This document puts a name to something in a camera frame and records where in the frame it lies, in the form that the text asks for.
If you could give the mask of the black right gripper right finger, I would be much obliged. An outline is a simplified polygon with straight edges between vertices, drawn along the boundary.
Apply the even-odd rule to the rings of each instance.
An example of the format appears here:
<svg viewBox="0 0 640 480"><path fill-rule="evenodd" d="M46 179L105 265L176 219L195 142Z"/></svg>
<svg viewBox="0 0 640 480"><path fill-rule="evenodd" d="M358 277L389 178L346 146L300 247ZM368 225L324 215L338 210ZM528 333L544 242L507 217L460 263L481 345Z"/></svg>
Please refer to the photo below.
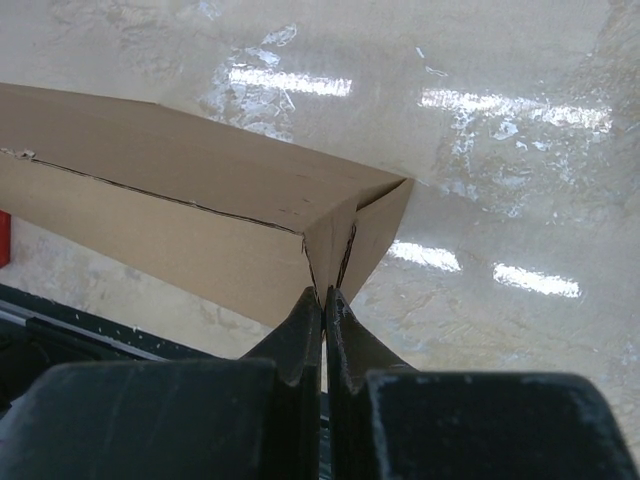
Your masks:
<svg viewBox="0 0 640 480"><path fill-rule="evenodd" d="M556 372L420 371L337 289L324 315L337 479L635 479L604 396Z"/></svg>

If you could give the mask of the brown cardboard box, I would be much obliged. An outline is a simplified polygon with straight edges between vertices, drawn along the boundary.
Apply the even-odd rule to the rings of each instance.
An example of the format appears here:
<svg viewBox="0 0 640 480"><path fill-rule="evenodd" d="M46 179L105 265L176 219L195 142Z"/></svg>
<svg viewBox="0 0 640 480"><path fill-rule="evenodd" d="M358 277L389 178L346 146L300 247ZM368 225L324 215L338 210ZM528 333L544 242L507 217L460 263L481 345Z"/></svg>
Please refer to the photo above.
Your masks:
<svg viewBox="0 0 640 480"><path fill-rule="evenodd" d="M1 87L4 211L264 325L353 297L411 179L155 103Z"/></svg>

